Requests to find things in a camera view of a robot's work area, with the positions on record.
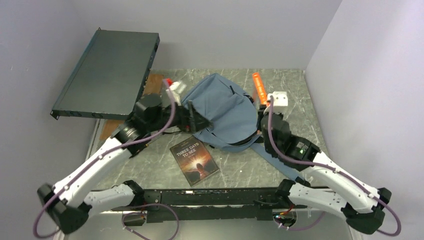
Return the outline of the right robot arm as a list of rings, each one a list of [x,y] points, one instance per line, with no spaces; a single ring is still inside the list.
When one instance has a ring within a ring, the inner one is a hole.
[[[372,187],[338,166],[317,145],[292,134],[283,114],[262,105],[258,111],[258,128],[264,137],[264,148],[273,158],[299,173],[321,179],[331,189],[312,188],[305,180],[283,180],[275,200],[282,207],[303,205],[333,214],[351,228],[367,235],[380,229],[389,208],[392,193],[387,188]]]

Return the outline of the dark cover book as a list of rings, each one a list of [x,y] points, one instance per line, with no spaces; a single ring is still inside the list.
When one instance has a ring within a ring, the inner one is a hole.
[[[172,146],[169,150],[191,187],[220,171],[204,143],[194,136]]]

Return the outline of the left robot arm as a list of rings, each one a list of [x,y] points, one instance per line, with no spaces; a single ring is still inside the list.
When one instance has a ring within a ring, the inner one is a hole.
[[[164,130],[178,127],[183,132],[196,133],[210,126],[211,122],[191,103],[182,106],[171,97],[169,106],[163,107],[159,94],[146,94],[94,155],[64,179],[38,188],[42,210],[62,233],[71,234],[103,211],[142,208],[145,191],[133,180],[103,191],[95,191],[94,187],[111,169],[135,157]]]

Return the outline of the blue backpack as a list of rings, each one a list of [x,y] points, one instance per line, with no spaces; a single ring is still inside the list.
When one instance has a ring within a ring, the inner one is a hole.
[[[211,122],[194,133],[198,140],[230,153],[252,149],[290,180],[304,181],[298,171],[272,157],[259,143],[256,107],[238,84],[218,73],[210,74],[188,91],[181,104]]]

